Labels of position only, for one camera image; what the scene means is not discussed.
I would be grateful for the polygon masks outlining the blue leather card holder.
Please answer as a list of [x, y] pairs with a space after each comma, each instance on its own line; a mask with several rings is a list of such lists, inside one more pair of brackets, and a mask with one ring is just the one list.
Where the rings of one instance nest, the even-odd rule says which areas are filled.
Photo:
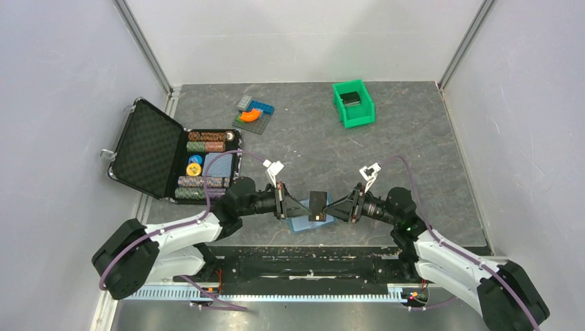
[[326, 215], [325, 221], [310, 221], [308, 216], [293, 217], [286, 219], [286, 221], [292, 233], [306, 232], [326, 225], [332, 225], [337, 222], [337, 220], [330, 215]]

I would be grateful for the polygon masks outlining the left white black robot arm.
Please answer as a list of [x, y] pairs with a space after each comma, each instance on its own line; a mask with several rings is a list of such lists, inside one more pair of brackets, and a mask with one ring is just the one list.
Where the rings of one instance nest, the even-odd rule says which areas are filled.
[[251, 178], [240, 177], [209, 212], [154, 225], [124, 221], [91, 262], [100, 276], [100, 289], [115, 300], [131, 296], [149, 281], [192, 275], [208, 281], [215, 276], [217, 263], [203, 246], [238, 231], [244, 216], [272, 214], [282, 220], [309, 213], [284, 183], [257, 190]]

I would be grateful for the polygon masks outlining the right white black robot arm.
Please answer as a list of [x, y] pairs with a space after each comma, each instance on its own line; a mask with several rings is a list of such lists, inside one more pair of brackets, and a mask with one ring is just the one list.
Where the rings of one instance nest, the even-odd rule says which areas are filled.
[[390, 235], [401, 250], [400, 276], [449, 291], [473, 308], [489, 330], [538, 330], [551, 315], [523, 267], [482, 258], [449, 241], [424, 222], [406, 188], [392, 188], [383, 199], [358, 183], [323, 212], [345, 222], [369, 217], [390, 224]]

